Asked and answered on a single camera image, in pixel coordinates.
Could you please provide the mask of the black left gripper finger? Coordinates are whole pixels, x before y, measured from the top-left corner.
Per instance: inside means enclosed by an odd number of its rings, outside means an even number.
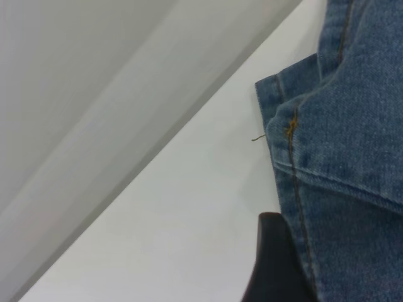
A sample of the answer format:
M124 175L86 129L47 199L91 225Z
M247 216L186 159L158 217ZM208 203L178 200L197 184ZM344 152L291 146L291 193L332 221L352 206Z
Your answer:
M290 229L279 213L258 217L256 261L243 301L316 301Z

